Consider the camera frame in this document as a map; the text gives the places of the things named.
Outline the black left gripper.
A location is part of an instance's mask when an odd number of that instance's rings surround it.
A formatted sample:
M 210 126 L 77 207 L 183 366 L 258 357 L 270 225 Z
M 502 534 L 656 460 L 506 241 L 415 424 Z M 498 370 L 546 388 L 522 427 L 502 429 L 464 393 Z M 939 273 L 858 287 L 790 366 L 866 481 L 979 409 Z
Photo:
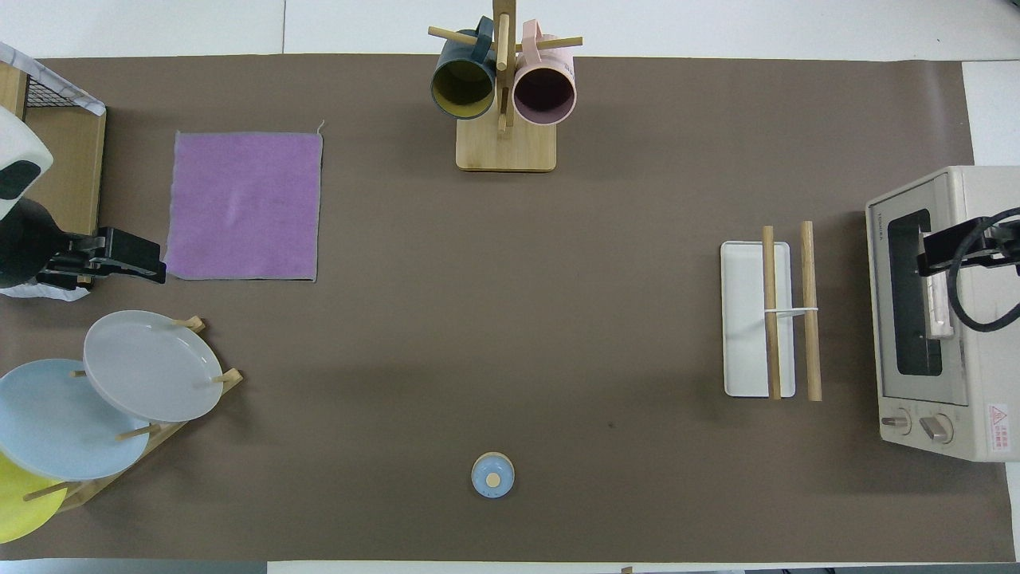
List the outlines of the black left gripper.
M 87 258 L 76 255 L 73 241 L 86 236 L 63 231 L 41 204 L 19 200 L 2 219 L 1 286 L 45 285 L 76 289 L 80 278 L 120 275 L 139 277 L 150 283 L 167 283 L 167 265 L 160 258 L 160 244 L 116 228 L 99 228 L 104 240 L 84 268 L 73 266 L 69 273 L 49 273 L 52 258 L 70 257 L 84 264 Z

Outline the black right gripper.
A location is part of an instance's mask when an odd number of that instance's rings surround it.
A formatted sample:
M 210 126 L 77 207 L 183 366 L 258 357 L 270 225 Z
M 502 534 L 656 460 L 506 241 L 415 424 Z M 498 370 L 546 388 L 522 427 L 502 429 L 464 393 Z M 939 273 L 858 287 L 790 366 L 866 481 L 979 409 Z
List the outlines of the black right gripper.
M 971 232 L 969 226 L 949 226 L 941 231 L 922 233 L 921 251 L 916 258 L 918 275 L 930 277 L 942 273 L 967 234 L 973 234 L 968 242 L 969 266 L 1018 266 L 1018 214 L 1019 210 L 1004 210 L 992 217 L 976 218 Z

